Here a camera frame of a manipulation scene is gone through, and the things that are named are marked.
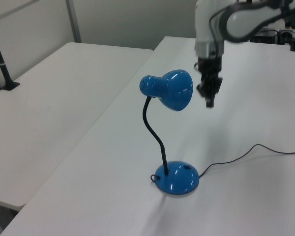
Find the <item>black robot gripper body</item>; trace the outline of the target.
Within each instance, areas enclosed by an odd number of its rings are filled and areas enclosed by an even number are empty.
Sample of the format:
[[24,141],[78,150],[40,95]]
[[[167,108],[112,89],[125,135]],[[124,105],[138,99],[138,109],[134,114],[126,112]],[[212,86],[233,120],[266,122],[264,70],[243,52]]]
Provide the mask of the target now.
[[202,59],[198,57],[198,62],[194,67],[196,66],[201,73],[201,83],[197,85],[200,95],[215,96],[222,84],[222,78],[219,77],[219,72],[222,69],[222,57],[213,59]]

